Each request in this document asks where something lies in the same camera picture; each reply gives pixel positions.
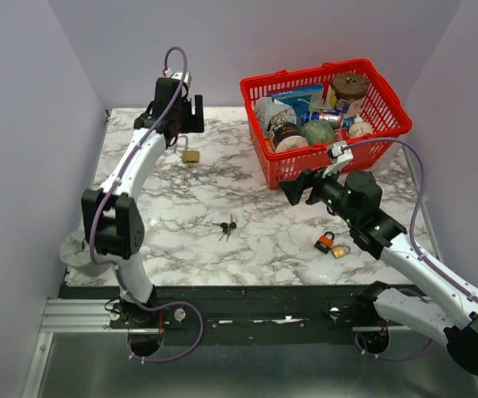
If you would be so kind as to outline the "large brass padlock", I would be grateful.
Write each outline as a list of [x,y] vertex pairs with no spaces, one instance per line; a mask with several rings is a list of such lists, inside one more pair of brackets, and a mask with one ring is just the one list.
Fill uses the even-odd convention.
[[190,148],[189,138],[186,134],[181,135],[180,138],[183,140],[183,153],[182,153],[182,162],[183,164],[197,164],[200,162],[200,152]]

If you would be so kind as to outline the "orange black padlock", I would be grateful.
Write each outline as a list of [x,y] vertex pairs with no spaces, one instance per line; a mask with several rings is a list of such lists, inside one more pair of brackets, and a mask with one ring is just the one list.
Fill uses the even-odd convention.
[[334,245],[334,233],[326,231],[316,242],[314,247],[324,254],[328,254]]

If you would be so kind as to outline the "black headed key bunch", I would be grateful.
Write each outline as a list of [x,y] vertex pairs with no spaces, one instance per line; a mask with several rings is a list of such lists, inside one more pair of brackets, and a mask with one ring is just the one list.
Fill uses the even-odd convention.
[[226,239],[229,241],[232,232],[237,228],[237,222],[233,215],[230,215],[228,222],[212,223],[213,226],[218,226],[222,230],[222,235],[219,241]]

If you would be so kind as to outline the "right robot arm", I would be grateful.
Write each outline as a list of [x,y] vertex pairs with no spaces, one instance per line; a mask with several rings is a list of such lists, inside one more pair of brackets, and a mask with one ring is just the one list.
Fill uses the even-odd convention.
[[351,172],[339,183],[337,177],[305,170],[279,186],[292,206],[309,190],[307,204],[325,204],[329,214],[346,222],[361,250],[403,274],[431,300],[424,303],[377,283],[355,304],[361,323],[383,318],[407,326],[442,345],[457,365],[478,376],[478,288],[424,250],[381,209],[383,191],[371,172]]

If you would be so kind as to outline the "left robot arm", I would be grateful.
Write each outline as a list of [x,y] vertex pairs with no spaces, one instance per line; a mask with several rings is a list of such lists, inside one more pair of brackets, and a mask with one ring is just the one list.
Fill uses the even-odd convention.
[[138,198],[154,164],[178,136],[204,130],[202,96],[188,97],[191,80],[189,73],[180,72],[157,79],[154,99],[135,119],[129,145],[114,171],[80,199],[91,260],[113,268],[121,300],[131,303],[129,318],[141,328],[156,321],[158,309],[151,302],[154,286],[139,253],[145,226]]

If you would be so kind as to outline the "black label cup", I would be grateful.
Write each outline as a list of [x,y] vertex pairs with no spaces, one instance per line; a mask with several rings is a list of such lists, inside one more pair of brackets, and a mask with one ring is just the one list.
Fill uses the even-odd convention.
[[271,147],[275,153],[308,147],[308,140],[301,134],[298,126],[285,122],[271,132]]

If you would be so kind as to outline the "green melon ball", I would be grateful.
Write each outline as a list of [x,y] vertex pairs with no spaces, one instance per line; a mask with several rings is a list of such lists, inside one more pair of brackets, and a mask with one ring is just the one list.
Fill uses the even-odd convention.
[[325,121],[311,120],[303,124],[300,131],[310,146],[335,141],[334,129]]

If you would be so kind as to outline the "red soda can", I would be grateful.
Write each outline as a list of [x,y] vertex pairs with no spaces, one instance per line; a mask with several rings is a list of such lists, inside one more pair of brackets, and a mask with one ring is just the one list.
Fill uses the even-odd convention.
[[349,131],[347,129],[335,129],[334,130],[335,141],[348,141]]

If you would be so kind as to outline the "white snack bag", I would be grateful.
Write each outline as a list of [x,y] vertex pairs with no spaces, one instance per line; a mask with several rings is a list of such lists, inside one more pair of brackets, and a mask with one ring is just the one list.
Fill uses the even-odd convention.
[[263,133],[268,133],[276,126],[286,122],[296,123],[294,109],[290,105],[269,96],[257,100],[254,105],[254,112]]

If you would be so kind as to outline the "blue soda can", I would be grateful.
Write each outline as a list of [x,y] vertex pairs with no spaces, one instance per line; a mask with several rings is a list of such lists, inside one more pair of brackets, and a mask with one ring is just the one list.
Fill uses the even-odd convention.
[[355,117],[345,118],[342,114],[329,112],[318,113],[316,118],[327,122],[333,129],[348,129],[355,120]]

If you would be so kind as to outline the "small brass padlock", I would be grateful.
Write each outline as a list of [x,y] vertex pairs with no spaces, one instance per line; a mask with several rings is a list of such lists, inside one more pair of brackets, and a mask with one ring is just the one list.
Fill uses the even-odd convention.
[[345,257],[350,251],[349,245],[334,245],[331,247],[331,252],[335,259]]

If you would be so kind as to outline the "white round bottle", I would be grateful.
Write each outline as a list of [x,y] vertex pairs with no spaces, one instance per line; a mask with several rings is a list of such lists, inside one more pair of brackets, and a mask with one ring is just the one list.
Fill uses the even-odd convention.
[[356,115],[351,126],[348,128],[349,138],[361,138],[374,133],[373,126]]

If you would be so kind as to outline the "blue book box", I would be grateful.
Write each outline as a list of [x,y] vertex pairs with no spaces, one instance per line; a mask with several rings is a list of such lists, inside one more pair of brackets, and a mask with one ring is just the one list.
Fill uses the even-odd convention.
[[295,111],[297,119],[301,120],[302,116],[311,110],[312,105],[323,105],[324,87],[322,84],[307,85],[271,92],[267,96],[289,105]]

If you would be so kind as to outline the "brown lid canister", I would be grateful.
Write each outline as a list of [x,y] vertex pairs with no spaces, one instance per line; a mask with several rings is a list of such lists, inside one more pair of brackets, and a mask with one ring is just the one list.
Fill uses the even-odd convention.
[[345,118],[354,117],[361,110],[371,82],[358,73],[339,73],[330,81],[329,105]]

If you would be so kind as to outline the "red plastic basket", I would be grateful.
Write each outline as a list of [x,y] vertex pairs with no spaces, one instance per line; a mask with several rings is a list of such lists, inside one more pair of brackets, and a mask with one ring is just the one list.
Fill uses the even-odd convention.
[[250,135],[269,188],[330,164],[327,147],[357,142],[345,172],[372,167],[412,121],[390,84],[360,58],[281,70],[240,83]]

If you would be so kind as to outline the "grey tape roll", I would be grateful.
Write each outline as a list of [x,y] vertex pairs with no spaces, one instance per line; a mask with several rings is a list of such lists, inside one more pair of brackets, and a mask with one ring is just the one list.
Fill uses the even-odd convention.
[[108,269],[107,265],[92,261],[84,231],[68,234],[60,246],[59,256],[66,266],[87,277],[98,277]]

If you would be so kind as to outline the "aluminium frame rail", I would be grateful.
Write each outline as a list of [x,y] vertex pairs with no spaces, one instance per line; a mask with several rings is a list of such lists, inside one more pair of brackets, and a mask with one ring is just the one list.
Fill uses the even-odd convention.
[[105,299],[48,299],[41,317],[22,397],[38,397],[51,345],[56,334],[98,334],[110,332]]

